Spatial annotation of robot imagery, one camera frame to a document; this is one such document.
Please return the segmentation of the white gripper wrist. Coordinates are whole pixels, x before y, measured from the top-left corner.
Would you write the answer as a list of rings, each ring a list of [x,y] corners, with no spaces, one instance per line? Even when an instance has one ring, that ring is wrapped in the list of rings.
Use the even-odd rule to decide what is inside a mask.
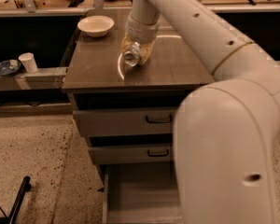
[[[143,24],[136,21],[132,15],[128,16],[125,25],[126,36],[121,42],[121,53],[124,57],[133,56],[133,41],[140,43],[140,64],[144,65],[152,52],[155,42],[153,41],[159,30],[160,22]]]

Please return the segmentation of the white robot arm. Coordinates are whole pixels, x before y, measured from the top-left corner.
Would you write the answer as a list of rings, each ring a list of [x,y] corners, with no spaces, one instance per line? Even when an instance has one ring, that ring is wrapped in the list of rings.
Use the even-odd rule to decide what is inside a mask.
[[[197,0],[133,0],[127,34],[156,36],[164,17],[214,83],[175,113],[173,147],[185,224],[275,224],[273,142],[280,134],[280,65]]]

